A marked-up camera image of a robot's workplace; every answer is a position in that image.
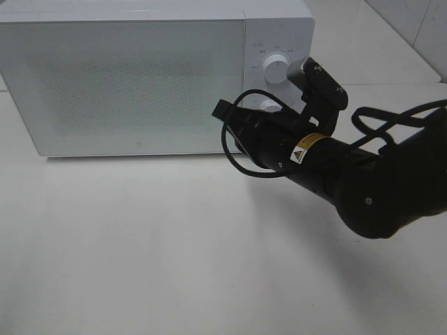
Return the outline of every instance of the white table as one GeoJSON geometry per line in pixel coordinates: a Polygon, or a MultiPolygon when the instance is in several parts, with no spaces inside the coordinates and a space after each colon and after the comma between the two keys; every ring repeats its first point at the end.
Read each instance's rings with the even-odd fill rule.
{"type": "MultiPolygon", "coordinates": [[[[443,84],[346,89],[345,140],[361,105],[447,96],[443,84]]],[[[447,332],[447,215],[370,241],[310,192],[221,155],[47,161],[8,93],[0,120],[2,334],[447,332]]]]}
{"type": "MultiPolygon", "coordinates": [[[[341,84],[441,80],[363,0],[306,2],[316,20],[312,56],[341,84]]],[[[2,90],[6,85],[0,76],[2,90]]]]}

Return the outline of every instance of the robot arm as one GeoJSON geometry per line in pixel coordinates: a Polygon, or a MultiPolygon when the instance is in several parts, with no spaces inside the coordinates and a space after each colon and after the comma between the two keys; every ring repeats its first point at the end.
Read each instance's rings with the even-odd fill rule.
{"type": "Polygon", "coordinates": [[[439,108],[424,119],[412,117],[445,106],[447,100],[403,114],[360,108],[353,123],[365,137],[346,144],[331,137],[339,111],[347,107],[346,92],[311,58],[292,64],[288,79],[303,92],[306,107],[301,114],[259,90],[245,92],[234,104],[221,100],[216,106],[213,116],[223,121],[224,151],[239,171],[253,177],[288,177],[331,202],[345,224],[371,239],[391,237],[422,216],[447,211],[446,110],[439,108]],[[283,108],[269,113],[237,107],[248,94],[264,94],[283,108]],[[361,116],[387,123],[372,130],[361,116]],[[310,122],[312,117],[318,125],[310,122]],[[421,130],[395,144],[386,132],[395,124],[421,130]],[[257,166],[274,172],[252,172],[239,165],[226,145],[226,131],[257,166]],[[360,149],[376,137],[386,141],[379,155],[360,149]]]}

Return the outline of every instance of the warning label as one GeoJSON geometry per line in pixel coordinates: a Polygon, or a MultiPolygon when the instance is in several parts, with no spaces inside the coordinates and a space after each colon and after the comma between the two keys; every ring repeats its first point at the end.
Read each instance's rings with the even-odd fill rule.
{"type": "Polygon", "coordinates": [[[291,161],[301,164],[305,159],[307,151],[312,147],[312,145],[326,137],[326,135],[320,133],[312,133],[303,137],[296,145],[296,148],[292,151],[291,161]]]}

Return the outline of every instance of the white knob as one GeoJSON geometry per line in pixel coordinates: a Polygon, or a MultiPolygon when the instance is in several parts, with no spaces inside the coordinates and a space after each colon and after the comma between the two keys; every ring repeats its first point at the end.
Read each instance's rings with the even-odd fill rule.
{"type": "Polygon", "coordinates": [[[266,112],[278,112],[279,110],[281,110],[281,106],[273,100],[267,99],[259,105],[259,109],[266,112]]]}
{"type": "Polygon", "coordinates": [[[287,70],[291,61],[284,54],[272,54],[263,64],[265,80],[272,84],[279,84],[287,79],[287,70]]]}

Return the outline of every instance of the white microwave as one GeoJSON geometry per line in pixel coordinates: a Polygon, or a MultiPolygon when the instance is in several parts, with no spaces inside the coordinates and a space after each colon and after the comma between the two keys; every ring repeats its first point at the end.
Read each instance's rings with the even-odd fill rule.
{"type": "Polygon", "coordinates": [[[0,71],[42,156],[216,153],[220,98],[301,106],[313,32],[303,0],[7,0],[0,71]]]}

